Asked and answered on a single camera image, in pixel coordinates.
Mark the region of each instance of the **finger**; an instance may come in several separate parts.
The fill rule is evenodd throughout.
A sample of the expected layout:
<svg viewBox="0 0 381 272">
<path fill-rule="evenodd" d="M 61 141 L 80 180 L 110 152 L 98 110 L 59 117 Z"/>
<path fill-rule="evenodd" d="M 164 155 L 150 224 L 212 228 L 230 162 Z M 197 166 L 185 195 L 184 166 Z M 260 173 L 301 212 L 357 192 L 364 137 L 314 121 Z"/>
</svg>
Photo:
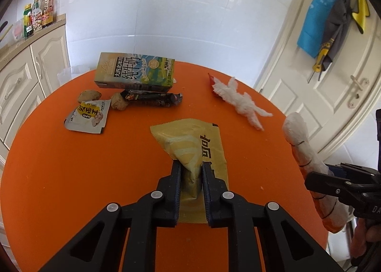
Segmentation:
<svg viewBox="0 0 381 272">
<path fill-rule="evenodd" d="M 370 227 L 366 232 L 366 240 L 371 243 L 381 241 L 381 225 Z"/>
<path fill-rule="evenodd" d="M 355 232 L 353 234 L 353 239 L 351 242 L 350 253 L 352 257 L 357 258 L 365 254 L 365 251 L 366 251 L 365 236 L 366 236 L 365 220 L 360 218 L 359 222 L 357 223 L 357 227 L 355 229 Z"/>
</svg>

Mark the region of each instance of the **triangular cutout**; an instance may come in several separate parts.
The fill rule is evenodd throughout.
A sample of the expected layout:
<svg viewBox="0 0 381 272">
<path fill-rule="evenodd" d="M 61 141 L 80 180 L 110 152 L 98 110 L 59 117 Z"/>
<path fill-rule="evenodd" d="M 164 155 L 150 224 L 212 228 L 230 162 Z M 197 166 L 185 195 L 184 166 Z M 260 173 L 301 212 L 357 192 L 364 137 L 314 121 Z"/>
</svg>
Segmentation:
<svg viewBox="0 0 381 272">
<path fill-rule="evenodd" d="M 300 236 L 300 234 L 287 222 L 282 221 L 281 226 L 286 236 L 292 258 L 300 260 L 313 255 L 314 249 Z"/>
<path fill-rule="evenodd" d="M 103 228 L 104 222 L 98 222 L 89 233 L 70 250 L 70 256 L 90 262 L 94 256 Z"/>
</svg>

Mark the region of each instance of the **blue apron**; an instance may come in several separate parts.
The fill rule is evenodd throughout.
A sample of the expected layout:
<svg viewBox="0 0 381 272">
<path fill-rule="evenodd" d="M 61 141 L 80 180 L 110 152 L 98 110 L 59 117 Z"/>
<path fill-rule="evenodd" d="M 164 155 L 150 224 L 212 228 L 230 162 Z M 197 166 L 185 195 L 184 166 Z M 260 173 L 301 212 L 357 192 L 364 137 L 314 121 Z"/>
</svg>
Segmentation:
<svg viewBox="0 0 381 272">
<path fill-rule="evenodd" d="M 313 0 L 304 20 L 298 46 L 315 58 L 320 50 L 325 21 L 336 0 Z"/>
</svg>

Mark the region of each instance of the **orange table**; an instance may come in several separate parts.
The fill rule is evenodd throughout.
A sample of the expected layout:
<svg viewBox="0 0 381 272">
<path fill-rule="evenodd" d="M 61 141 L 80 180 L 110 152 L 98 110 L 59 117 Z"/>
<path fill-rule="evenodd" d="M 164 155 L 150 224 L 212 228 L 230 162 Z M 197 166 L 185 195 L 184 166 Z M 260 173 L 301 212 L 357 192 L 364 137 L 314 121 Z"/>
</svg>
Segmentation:
<svg viewBox="0 0 381 272">
<path fill-rule="evenodd" d="M 320 245 L 327 231 L 317 215 L 291 148 L 283 138 L 284 115 L 263 96 L 240 83 L 255 103 L 273 117 L 259 117 L 265 131 L 221 99 L 214 97 L 208 72 L 227 83 L 229 77 L 176 62 L 183 93 L 177 107 L 110 108 L 103 134 L 64 128 L 85 89 L 98 89 L 94 72 L 59 88 L 44 100 L 20 128 L 6 161 L 1 182 L 1 210 L 11 248 L 23 272 L 42 267 L 106 204 L 136 202 L 169 175 L 172 160 L 150 133 L 150 126 L 181 118 L 219 125 L 232 191 L 249 202 L 278 202 Z M 113 89 L 99 89 L 109 99 Z M 227 230 L 206 224 L 159 228 L 157 271 L 228 271 Z"/>
</svg>

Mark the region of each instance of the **brown root vegetable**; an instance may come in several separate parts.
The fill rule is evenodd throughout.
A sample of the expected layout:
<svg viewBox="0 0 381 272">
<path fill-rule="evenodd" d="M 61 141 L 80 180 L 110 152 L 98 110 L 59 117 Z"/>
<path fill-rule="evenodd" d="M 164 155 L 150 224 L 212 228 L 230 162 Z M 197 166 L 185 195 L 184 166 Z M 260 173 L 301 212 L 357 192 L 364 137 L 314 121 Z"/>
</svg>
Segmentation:
<svg viewBox="0 0 381 272">
<path fill-rule="evenodd" d="M 96 101 L 99 100 L 102 94 L 96 90 L 85 90 L 82 91 L 78 96 L 77 101 L 79 103 L 87 102 L 87 101 Z"/>
<path fill-rule="evenodd" d="M 119 111 L 124 111 L 128 106 L 128 102 L 123 99 L 119 92 L 113 94 L 111 97 L 111 107 Z"/>
</svg>

